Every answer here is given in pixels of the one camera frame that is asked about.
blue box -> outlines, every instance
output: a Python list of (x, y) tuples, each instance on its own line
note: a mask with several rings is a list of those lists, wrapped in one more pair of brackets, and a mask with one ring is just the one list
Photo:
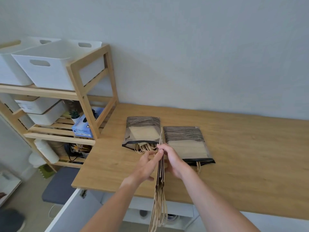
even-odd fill
[[(103, 107), (92, 107), (91, 109), (95, 111), (95, 119), (97, 119), (104, 110)], [(72, 131), (74, 132), (75, 136), (93, 138), (93, 134), (89, 127), (88, 121), (84, 122), (84, 120), (86, 120), (85, 118), (86, 116), (85, 114), (83, 114), (79, 118), (79, 120), (72, 126)]]

stool seat cushion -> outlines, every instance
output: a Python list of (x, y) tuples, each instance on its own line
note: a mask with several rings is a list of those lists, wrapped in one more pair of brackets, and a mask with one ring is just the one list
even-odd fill
[(62, 167), (46, 187), (42, 194), (42, 200), (64, 205), (76, 190), (71, 187), (71, 184), (78, 171), (78, 168)]

barcode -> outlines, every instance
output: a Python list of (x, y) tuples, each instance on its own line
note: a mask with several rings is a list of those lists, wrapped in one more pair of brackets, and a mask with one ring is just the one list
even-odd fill
[(91, 137), (90, 134), (83, 134), (83, 133), (75, 133), (76, 135), (81, 135), (81, 136), (88, 136), (88, 137)]

wooden frame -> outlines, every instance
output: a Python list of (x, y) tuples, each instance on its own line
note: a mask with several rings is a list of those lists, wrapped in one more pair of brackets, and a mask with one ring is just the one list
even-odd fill
[[(82, 83), (81, 77), (79, 75), (79, 70), (94, 62), (98, 58), (102, 57), (105, 62), (105, 68), (98, 75), (96, 75), (91, 81), (89, 81), (85, 86)], [(65, 117), (60, 117), (54, 124), (50, 126), (43, 125), (33, 125), (27, 129), (19, 120), (20, 117), (24, 116), (26, 113), (19, 109), (15, 112), (11, 110), (3, 103), (0, 102), (0, 115), (2, 115), (5, 120), (23, 137), (23, 139), (30, 145), (30, 147), (38, 152), (42, 158), (47, 162), (47, 164), (54, 170), (55, 168), (52, 164), (44, 157), (44, 155), (36, 148), (34, 144), (35, 139), (44, 139), (50, 141), (60, 141), (68, 143), (79, 143), (94, 145), (95, 141), (99, 138), (101, 129), (104, 128), (108, 118), (114, 111), (114, 107), (118, 104), (118, 95), (116, 89), (116, 83), (114, 78), (114, 68), (111, 57), (111, 49), (108, 44), (103, 45), (99, 49), (93, 50), (92, 52), (84, 55), (83, 57), (69, 63), (67, 66), (67, 71), (74, 86), (74, 91), (68, 90), (56, 90), (47, 88), (38, 88), (35, 85), (29, 86), (15, 86), (0, 84), (0, 92), (10, 93), (10, 94), (20, 94), (20, 95), (30, 95), (38, 97), (50, 97), (59, 98), (67, 100), (79, 101), (83, 112), (89, 123), (89, 127), (93, 134), (93, 139), (80, 138), (74, 136), (72, 132), (73, 121)], [(113, 97), (100, 97), (100, 96), (90, 96), (87, 93), (104, 77), (109, 75)], [(107, 105), (104, 111), (99, 115), (97, 119), (94, 118), (91, 110), (90, 101), (93, 102), (104, 102)], [(59, 166), (70, 166), (80, 168), (80, 164), (63, 162), (55, 163), (54, 165)]]

bin handle hole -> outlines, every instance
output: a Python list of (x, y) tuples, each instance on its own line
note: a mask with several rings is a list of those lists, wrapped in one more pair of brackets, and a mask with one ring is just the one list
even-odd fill
[(78, 45), (79, 45), (79, 47), (87, 47), (87, 48), (92, 47), (92, 45), (90, 43), (85, 43), (85, 42), (79, 42)]
[(51, 40), (40, 40), (42, 45), (52, 42)]
[(45, 60), (35, 60), (35, 59), (30, 59), (30, 63), (35, 65), (35, 66), (43, 66), (43, 67), (50, 67), (49, 62)]

